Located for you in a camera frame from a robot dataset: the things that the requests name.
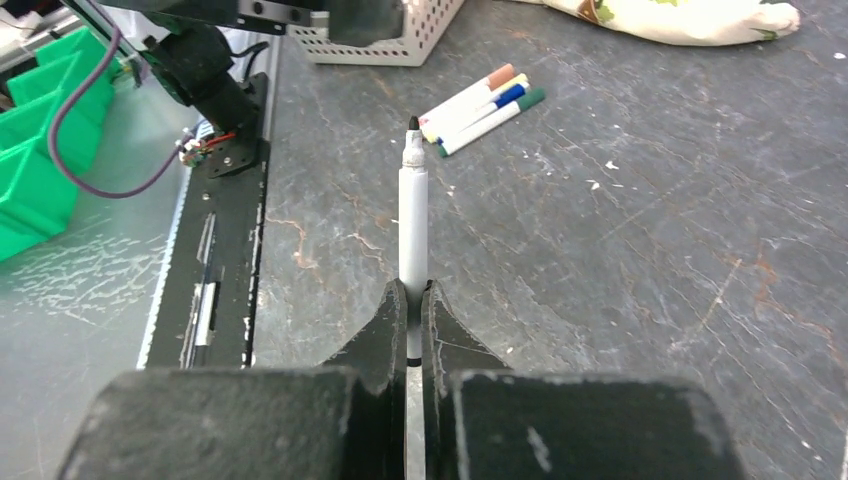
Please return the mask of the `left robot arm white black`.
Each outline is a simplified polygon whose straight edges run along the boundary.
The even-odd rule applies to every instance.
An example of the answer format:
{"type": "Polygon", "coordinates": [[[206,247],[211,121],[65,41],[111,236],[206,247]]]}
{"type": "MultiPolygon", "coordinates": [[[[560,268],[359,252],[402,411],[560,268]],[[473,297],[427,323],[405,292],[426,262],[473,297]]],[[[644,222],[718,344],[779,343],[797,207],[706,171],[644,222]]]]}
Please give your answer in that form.
{"type": "Polygon", "coordinates": [[[238,1],[103,1],[141,14],[161,33],[141,36],[140,53],[178,103],[194,107],[218,131],[242,142],[261,135],[263,96],[253,99],[247,80],[230,74],[233,50],[221,31],[235,27],[238,1]]]}

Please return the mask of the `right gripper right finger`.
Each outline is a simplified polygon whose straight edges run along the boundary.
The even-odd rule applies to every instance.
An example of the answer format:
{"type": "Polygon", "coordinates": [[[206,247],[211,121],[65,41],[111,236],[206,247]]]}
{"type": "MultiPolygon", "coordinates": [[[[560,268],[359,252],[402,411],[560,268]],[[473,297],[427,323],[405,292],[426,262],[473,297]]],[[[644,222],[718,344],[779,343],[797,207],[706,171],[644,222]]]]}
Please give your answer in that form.
{"type": "Polygon", "coordinates": [[[742,479],[697,384],[668,376],[511,369],[430,281],[421,306],[430,479],[742,479]]]}

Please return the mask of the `white pen yellow tip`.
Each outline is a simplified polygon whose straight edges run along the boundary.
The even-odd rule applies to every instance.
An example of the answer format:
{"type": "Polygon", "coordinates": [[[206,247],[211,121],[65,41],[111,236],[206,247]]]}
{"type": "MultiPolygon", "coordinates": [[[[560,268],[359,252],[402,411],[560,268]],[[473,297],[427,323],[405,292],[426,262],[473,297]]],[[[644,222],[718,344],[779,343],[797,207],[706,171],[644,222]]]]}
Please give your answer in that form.
{"type": "Polygon", "coordinates": [[[494,90],[488,97],[482,97],[482,98],[479,98],[478,100],[471,100],[469,103],[462,104],[460,106],[449,107],[446,111],[444,111],[442,114],[440,114],[435,121],[428,123],[427,125],[424,126],[424,130],[422,130],[424,138],[427,141],[429,141],[430,143],[432,143],[433,137],[443,127],[445,127],[449,124],[452,124],[454,121],[459,120],[460,118],[464,117],[466,114],[472,112],[476,108],[478,108],[478,107],[482,106],[483,104],[485,104],[486,102],[492,100],[496,95],[503,92],[504,90],[509,88],[511,85],[518,83],[518,82],[523,82],[523,81],[529,82],[529,79],[528,79],[526,74],[515,75],[511,80],[507,81],[506,83],[504,83],[503,85],[498,87],[496,90],[494,90]]]}

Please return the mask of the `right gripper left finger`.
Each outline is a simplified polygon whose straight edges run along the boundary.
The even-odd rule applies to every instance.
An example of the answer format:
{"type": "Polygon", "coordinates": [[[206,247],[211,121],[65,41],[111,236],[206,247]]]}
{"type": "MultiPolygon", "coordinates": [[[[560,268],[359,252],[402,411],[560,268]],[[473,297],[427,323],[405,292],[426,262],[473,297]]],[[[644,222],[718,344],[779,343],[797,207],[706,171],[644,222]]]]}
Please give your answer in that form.
{"type": "Polygon", "coordinates": [[[398,280],[372,319],[310,368],[158,368],[91,403],[61,479],[401,479],[406,314],[398,280]]]}

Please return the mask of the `white pen blue end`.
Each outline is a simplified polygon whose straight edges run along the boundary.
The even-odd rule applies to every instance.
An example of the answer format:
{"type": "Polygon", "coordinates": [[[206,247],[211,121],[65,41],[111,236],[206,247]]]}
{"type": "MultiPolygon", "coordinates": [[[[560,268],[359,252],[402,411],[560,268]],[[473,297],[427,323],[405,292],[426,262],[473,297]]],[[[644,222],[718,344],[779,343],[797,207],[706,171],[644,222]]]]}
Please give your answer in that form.
{"type": "Polygon", "coordinates": [[[472,112],[466,114],[464,117],[460,118],[457,121],[454,121],[452,124],[449,124],[443,127],[434,137],[432,143],[441,145],[444,140],[452,137],[462,130],[470,127],[474,123],[482,120],[486,116],[494,113],[501,107],[506,104],[516,100],[521,97],[527,90],[530,89],[530,84],[528,81],[518,82],[511,85],[509,88],[504,90],[503,92],[496,95],[492,100],[486,102],[482,106],[476,108],[472,112]]]}

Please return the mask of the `white pen capped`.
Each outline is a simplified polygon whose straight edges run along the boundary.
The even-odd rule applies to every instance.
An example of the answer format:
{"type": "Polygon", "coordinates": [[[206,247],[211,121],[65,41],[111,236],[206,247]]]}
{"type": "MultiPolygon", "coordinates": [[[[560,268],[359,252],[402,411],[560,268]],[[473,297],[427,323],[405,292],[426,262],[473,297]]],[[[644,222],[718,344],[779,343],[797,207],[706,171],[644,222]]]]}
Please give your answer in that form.
{"type": "Polygon", "coordinates": [[[522,94],[504,106],[498,107],[494,112],[487,114],[467,128],[444,139],[438,147],[438,154],[442,158],[452,155],[501,124],[529,110],[545,98],[546,91],[544,89],[531,89],[529,92],[522,94]]]}

